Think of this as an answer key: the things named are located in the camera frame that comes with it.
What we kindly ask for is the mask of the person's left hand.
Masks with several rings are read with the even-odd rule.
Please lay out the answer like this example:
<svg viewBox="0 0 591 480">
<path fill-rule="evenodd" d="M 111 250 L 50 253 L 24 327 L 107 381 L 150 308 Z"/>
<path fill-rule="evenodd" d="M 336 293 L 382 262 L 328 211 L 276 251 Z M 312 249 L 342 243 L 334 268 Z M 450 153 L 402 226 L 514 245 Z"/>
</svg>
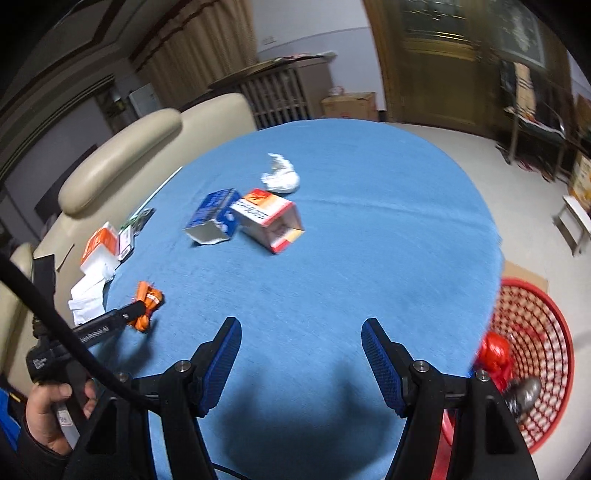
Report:
<svg viewBox="0 0 591 480">
<path fill-rule="evenodd" d="M 31 437 L 52 452 L 66 456 L 71 451 L 55 413 L 53 405 L 65 402 L 73 394 L 72 387 L 58 383 L 36 383 L 28 397 L 25 418 Z"/>
</svg>

